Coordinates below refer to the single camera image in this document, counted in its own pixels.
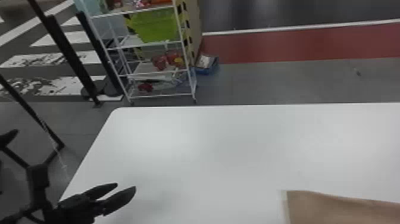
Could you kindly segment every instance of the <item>shelf tier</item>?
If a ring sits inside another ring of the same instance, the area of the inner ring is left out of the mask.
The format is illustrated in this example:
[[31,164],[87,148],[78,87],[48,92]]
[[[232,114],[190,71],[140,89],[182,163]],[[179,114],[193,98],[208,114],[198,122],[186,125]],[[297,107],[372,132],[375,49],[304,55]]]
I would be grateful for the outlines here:
[[165,8],[174,8],[174,5],[172,3],[157,4],[157,5],[152,5],[150,7],[145,7],[145,8],[136,8],[133,5],[127,5],[122,8],[117,8],[117,9],[111,10],[110,12],[108,12],[106,14],[93,15],[93,16],[91,16],[91,18],[102,18],[102,17],[109,17],[109,16],[115,16],[115,15],[134,14],[134,13],[148,12],[148,11],[154,11],[154,10],[162,10]]
[[152,92],[137,91],[134,87],[128,89],[129,99],[153,98],[153,97],[175,97],[175,96],[191,96],[190,86],[182,83],[170,89],[154,90]]
[[113,46],[111,48],[107,48],[107,50],[116,50],[116,49],[127,49],[127,48],[138,48],[143,46],[158,46],[158,45],[166,45],[170,43],[180,43],[180,41],[159,41],[159,42],[149,42],[144,43],[138,35],[128,35],[123,38],[120,42],[120,46]]
[[133,74],[120,74],[120,77],[132,77],[135,80],[146,80],[146,79],[154,79],[154,80],[164,80],[171,81],[174,79],[174,76],[182,71],[187,71],[187,69],[179,69],[175,66],[167,65],[167,68],[163,71],[159,71],[151,62],[141,61],[137,64],[135,71]]

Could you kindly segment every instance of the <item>brown cardboard sheet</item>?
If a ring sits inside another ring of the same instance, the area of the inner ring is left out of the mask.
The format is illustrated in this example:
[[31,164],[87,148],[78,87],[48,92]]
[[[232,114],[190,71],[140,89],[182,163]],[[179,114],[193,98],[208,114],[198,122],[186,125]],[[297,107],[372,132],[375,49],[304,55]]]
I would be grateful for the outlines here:
[[400,204],[288,191],[291,224],[399,224]]

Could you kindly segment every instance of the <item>red floor stripe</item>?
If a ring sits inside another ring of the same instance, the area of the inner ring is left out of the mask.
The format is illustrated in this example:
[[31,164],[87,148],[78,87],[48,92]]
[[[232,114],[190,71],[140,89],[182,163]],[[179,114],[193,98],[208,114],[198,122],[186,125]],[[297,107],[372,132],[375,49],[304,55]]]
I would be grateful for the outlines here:
[[205,36],[221,63],[400,57],[400,24]]

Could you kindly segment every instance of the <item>green bin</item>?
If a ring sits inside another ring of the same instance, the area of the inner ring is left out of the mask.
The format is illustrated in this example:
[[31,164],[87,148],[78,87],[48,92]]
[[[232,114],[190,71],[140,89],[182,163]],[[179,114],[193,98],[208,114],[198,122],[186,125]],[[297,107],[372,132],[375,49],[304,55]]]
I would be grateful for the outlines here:
[[132,14],[126,20],[145,43],[177,39],[177,26],[173,8]]

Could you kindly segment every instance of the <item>metal shelf rack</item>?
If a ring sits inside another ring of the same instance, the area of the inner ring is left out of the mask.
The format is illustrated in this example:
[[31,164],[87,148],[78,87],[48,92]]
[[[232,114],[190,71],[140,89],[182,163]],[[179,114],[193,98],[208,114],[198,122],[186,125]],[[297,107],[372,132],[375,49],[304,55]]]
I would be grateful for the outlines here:
[[[106,0],[80,0],[83,12],[88,22],[100,41],[106,57],[120,83],[127,100],[133,104],[138,98],[174,97],[188,95],[196,102],[197,78],[194,70],[190,68],[193,60],[188,57],[185,43],[187,24],[179,16],[179,1],[172,0],[169,4],[158,4],[146,8],[135,8],[125,5],[111,11],[105,10],[101,5],[107,6]],[[173,8],[177,26],[177,38],[158,42],[145,43],[136,34],[129,32],[124,15],[132,15],[146,11]],[[167,66],[159,71],[151,63],[151,55],[155,52],[179,50],[185,62],[185,67]],[[144,80],[158,81],[153,91],[145,92],[138,87]]]

